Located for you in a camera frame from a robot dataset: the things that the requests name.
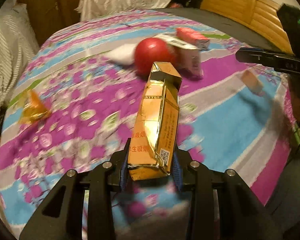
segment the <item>pink box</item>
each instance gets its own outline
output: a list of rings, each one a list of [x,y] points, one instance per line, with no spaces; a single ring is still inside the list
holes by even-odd
[[[177,28],[177,37],[185,42],[197,46],[199,50],[207,50],[210,39],[191,28]]]
[[[198,78],[203,78],[200,52],[197,46],[194,46],[176,37],[172,37],[162,33],[156,35],[155,38],[163,40],[167,44],[173,46],[177,54],[178,65],[176,67],[178,69],[185,68],[194,76]]]

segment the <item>metal screw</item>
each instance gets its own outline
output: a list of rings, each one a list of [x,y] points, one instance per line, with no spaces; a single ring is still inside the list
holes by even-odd
[[[200,166],[200,163],[198,163],[197,161],[192,161],[190,162],[190,166],[193,168],[198,168]]]
[[[67,176],[68,177],[73,177],[75,175],[75,170],[69,170],[67,171]]]
[[[102,167],[104,167],[105,169],[109,169],[109,168],[111,168],[111,166],[112,166],[111,162],[105,162],[102,164]]]
[[[227,170],[227,174],[231,177],[233,177],[235,175],[235,171],[233,169],[229,169]]]

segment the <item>white pillow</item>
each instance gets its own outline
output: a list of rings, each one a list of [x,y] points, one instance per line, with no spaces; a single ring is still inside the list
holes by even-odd
[[[107,52],[104,56],[120,65],[131,65],[134,62],[134,51],[137,43],[124,44]]]

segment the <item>red tomato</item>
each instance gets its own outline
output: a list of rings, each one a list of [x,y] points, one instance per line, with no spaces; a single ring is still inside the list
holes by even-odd
[[[149,76],[155,61],[170,62],[175,66],[176,59],[173,47],[158,38],[144,39],[134,52],[134,64],[140,76]]]

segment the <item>orange candy wrapper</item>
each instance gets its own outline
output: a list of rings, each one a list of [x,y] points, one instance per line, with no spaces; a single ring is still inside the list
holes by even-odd
[[[19,123],[33,124],[38,120],[49,117],[50,114],[50,110],[44,106],[38,94],[33,90],[28,90],[26,104],[21,113]]]

